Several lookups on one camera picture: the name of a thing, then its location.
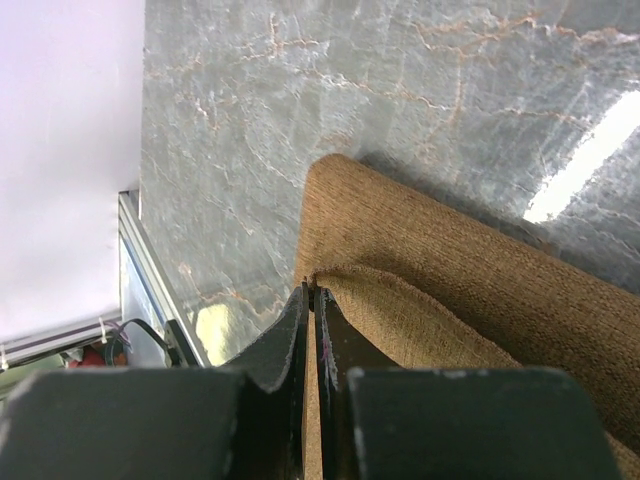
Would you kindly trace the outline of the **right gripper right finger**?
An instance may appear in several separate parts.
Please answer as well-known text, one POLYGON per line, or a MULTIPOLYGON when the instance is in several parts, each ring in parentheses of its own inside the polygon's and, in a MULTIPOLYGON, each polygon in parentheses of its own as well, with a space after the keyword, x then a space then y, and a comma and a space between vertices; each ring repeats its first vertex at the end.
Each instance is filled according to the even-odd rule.
POLYGON ((586 392, 550 368, 399 366, 314 293, 327 479, 616 479, 586 392))

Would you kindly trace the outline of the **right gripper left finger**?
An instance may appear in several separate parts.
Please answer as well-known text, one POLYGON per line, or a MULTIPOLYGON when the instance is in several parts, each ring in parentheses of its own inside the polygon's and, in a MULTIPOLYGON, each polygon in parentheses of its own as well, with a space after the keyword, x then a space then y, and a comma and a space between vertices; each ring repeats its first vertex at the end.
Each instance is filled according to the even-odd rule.
POLYGON ((1 416, 5 479, 300 479, 309 293, 220 367, 35 374, 1 416))

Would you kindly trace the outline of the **brown cloth napkin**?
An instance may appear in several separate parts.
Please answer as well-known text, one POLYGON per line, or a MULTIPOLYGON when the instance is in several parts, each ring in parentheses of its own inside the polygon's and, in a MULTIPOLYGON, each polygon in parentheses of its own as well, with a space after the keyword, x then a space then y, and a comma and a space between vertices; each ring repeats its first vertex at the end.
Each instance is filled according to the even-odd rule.
POLYGON ((404 367, 562 369, 639 475, 639 299, 340 154, 309 169, 296 281, 404 367))

